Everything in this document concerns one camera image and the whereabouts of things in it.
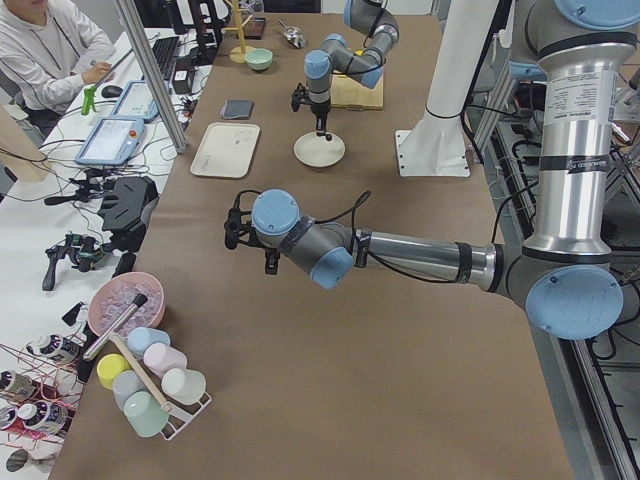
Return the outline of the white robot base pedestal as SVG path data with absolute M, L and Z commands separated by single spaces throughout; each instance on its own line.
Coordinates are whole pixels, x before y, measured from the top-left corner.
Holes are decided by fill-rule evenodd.
M 470 175 L 460 115 L 498 5 L 450 3 L 424 116 L 413 129 L 396 132 L 401 176 Z

